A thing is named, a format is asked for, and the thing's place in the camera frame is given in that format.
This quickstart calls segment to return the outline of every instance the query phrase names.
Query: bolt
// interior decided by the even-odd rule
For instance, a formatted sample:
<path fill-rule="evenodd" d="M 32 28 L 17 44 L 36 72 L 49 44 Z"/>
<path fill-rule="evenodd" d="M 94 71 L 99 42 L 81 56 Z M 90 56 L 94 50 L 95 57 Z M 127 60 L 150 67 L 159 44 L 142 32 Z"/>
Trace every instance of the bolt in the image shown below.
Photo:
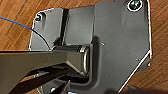
<path fill-rule="evenodd" d="M 128 3 L 128 8 L 132 11 L 138 11 L 142 6 L 142 1 L 141 0 L 131 0 Z"/>
<path fill-rule="evenodd" d="M 40 14 L 37 14 L 36 17 L 35 17 L 35 21 L 39 22 L 42 20 L 42 17 Z"/>

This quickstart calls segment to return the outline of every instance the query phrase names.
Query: cable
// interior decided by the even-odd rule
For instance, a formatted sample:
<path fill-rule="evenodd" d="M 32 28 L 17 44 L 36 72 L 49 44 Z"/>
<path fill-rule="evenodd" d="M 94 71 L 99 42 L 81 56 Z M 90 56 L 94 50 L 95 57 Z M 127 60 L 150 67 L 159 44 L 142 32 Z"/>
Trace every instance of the cable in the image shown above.
<path fill-rule="evenodd" d="M 35 31 L 34 29 L 32 29 L 32 28 L 28 27 L 27 25 L 24 25 L 24 24 L 18 23 L 18 22 L 13 21 L 13 20 L 9 20 L 9 19 L 4 18 L 4 17 L 1 17 L 1 16 L 0 16 L 0 19 L 3 19 L 3 20 L 6 20 L 6 21 L 9 21 L 9 22 L 12 22 L 12 23 L 18 24 L 18 25 L 20 25 L 20 26 L 26 27 L 27 29 L 31 30 L 32 32 L 34 32 L 35 34 L 37 34 L 37 35 L 38 35 L 38 36 L 39 36 L 39 37 L 40 37 L 40 38 L 41 38 L 41 39 L 45 42 L 45 44 L 47 45 L 47 47 L 48 47 L 49 51 L 51 50 L 51 48 L 50 48 L 49 44 L 47 43 L 47 41 L 45 40 L 45 38 L 44 38 L 42 35 L 40 35 L 37 31 Z"/>

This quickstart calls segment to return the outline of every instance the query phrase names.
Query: screw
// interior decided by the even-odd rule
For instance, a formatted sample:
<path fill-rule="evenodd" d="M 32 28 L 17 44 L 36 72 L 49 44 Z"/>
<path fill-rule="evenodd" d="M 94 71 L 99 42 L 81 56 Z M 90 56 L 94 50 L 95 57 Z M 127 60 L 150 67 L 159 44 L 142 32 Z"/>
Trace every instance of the screw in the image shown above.
<path fill-rule="evenodd" d="M 40 14 L 37 14 L 35 17 L 35 21 L 40 22 L 42 20 L 42 16 Z"/>
<path fill-rule="evenodd" d="M 131 11 L 138 11 L 142 7 L 142 1 L 141 0 L 131 0 L 128 3 L 128 8 Z"/>

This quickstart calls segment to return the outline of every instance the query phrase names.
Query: gray metal plate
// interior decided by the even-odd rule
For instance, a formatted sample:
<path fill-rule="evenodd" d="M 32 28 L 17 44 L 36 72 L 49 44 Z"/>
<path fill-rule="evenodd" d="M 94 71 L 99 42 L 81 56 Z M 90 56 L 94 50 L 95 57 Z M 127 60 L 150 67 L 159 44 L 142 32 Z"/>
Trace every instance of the gray metal plate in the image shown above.
<path fill-rule="evenodd" d="M 103 0 L 95 6 L 70 9 L 65 43 L 81 45 L 90 44 L 90 40 L 96 42 L 91 57 L 90 80 L 85 84 L 71 82 L 72 92 L 103 94 L 108 89 L 118 92 L 144 61 L 144 56 L 149 55 L 148 2 L 143 0 L 142 8 L 137 12 L 128 10 L 128 2 Z M 62 82 L 55 79 L 43 89 L 48 94 L 52 87 Z"/>
<path fill-rule="evenodd" d="M 42 21 L 33 21 L 34 30 L 36 30 L 47 40 L 50 48 L 53 47 L 53 42 L 60 37 L 62 13 L 63 9 L 61 8 L 40 11 L 37 14 L 43 14 Z M 48 47 L 39 36 L 37 36 L 35 33 L 32 33 L 30 50 L 48 51 Z"/>

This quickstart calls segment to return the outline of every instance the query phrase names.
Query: metal bracket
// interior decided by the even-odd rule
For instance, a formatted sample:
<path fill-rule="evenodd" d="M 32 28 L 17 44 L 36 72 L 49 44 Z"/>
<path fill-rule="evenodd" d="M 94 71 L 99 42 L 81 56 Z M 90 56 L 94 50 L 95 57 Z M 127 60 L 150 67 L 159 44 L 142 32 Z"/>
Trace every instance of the metal bracket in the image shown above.
<path fill-rule="evenodd" d="M 147 0 L 103 0 L 94 6 L 38 12 L 33 28 L 52 51 L 32 33 L 30 52 L 1 52 L 0 91 L 9 93 L 33 70 L 66 63 L 78 73 L 44 84 L 45 94 L 69 80 L 70 91 L 79 94 L 103 94 L 109 88 L 120 92 L 151 58 L 149 14 Z"/>

